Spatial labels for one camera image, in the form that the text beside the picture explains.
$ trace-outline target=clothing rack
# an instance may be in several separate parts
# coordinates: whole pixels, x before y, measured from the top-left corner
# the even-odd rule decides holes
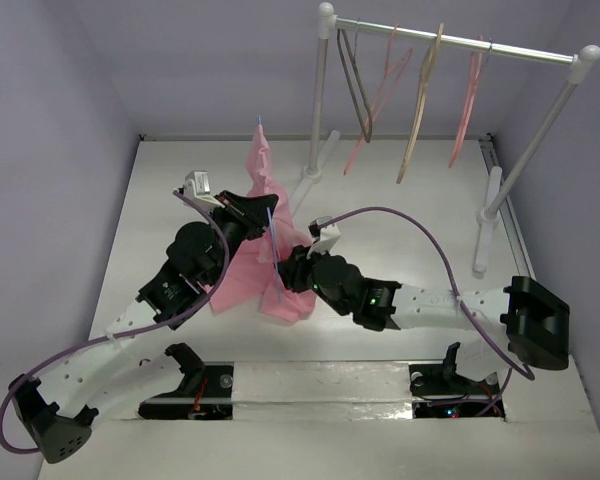
[[[327,65],[327,46],[332,30],[351,30],[358,33],[371,33],[377,35],[390,36],[395,32],[395,38],[409,38],[424,43],[433,43],[437,34],[432,32],[423,32],[411,30],[408,28],[395,28],[390,25],[380,25],[359,20],[350,20],[340,18],[334,13],[333,5],[330,3],[321,3],[318,8],[318,59],[316,67],[315,94],[313,100],[313,124],[311,129],[311,147],[309,151],[309,163],[304,169],[304,179],[308,182],[316,182],[322,175],[322,165],[325,159],[321,158],[318,162],[320,153],[320,128],[322,124],[322,96],[324,93],[325,72]],[[491,41],[474,40],[470,38],[454,37],[451,35],[442,35],[440,45],[442,47],[453,47],[474,52],[487,53],[489,55],[500,55],[512,57],[521,60],[546,63],[569,67],[566,82],[562,90],[554,100],[549,112],[540,124],[538,131],[529,142],[529,145],[517,160],[515,166],[507,176],[506,180],[500,186],[500,176],[502,170],[493,168],[490,174],[490,187],[487,190],[484,208],[478,214],[478,223],[480,224],[480,238],[476,249],[476,258],[474,260],[474,272],[477,275],[483,275],[487,268],[487,258],[489,245],[491,243],[491,233],[499,221],[499,210],[502,203],[506,200],[509,192],[513,188],[516,180],[522,173],[524,167],[529,163],[536,149],[544,139],[551,128],[551,125],[558,117],[560,111],[569,100],[569,97],[579,85],[593,64],[600,58],[600,48],[596,45],[584,47],[580,53],[575,55],[562,55],[558,53],[544,52],[529,48],[514,47],[502,45]]]

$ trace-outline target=robotic arm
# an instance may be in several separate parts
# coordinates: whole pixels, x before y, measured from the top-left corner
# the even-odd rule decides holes
[[[273,212],[278,201],[276,195],[245,198],[227,191],[212,196],[202,172],[187,177],[179,193],[209,212],[226,238],[229,259],[244,240],[264,234],[267,210]],[[339,315],[352,314],[354,323],[374,331],[474,328],[450,290],[367,278],[343,257],[331,255],[340,233],[335,225],[321,227],[325,220],[309,228],[313,245],[297,246],[279,263],[285,288],[311,289]],[[163,392],[196,391],[204,363],[186,344],[175,343],[174,332],[187,318],[173,320],[205,298],[205,286],[216,284],[224,254],[210,225],[184,225],[167,247],[167,262],[107,329],[108,338],[37,378],[14,380],[12,385],[20,383],[12,399],[16,413],[49,463],[74,454],[97,423],[114,413],[137,411],[141,402]],[[505,289],[467,292],[461,298],[493,341],[516,354],[517,361],[549,370],[567,368],[569,307],[534,280],[514,277]],[[169,327],[155,329],[156,323],[169,320]],[[130,328],[138,335],[116,338]],[[450,346],[447,357],[454,376],[476,381],[507,366],[482,339]]]

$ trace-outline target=wall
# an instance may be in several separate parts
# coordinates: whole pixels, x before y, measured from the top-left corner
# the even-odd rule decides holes
[[[268,133],[309,133],[320,0],[73,0],[106,61],[127,111],[142,133],[251,133],[258,114]],[[568,0],[334,0],[346,18],[542,49]],[[357,132],[332,37],[324,130]],[[387,38],[361,35],[358,63],[373,97],[384,71]],[[377,132],[408,133],[415,107],[421,43],[397,41],[397,59],[415,47],[402,87]],[[531,65],[492,58],[484,71],[470,131],[495,131]],[[455,134],[469,53],[444,49],[430,82],[423,133]]]
[[[576,2],[551,43],[600,45],[600,0]],[[539,68],[496,136],[505,170],[539,125],[564,72]],[[513,201],[540,281],[572,308],[571,343],[600,427],[600,61],[537,151]]]
[[[7,384],[86,338],[137,135],[63,0],[0,0],[0,401]],[[28,435],[7,421],[12,443]],[[0,447],[0,479],[41,456]]]

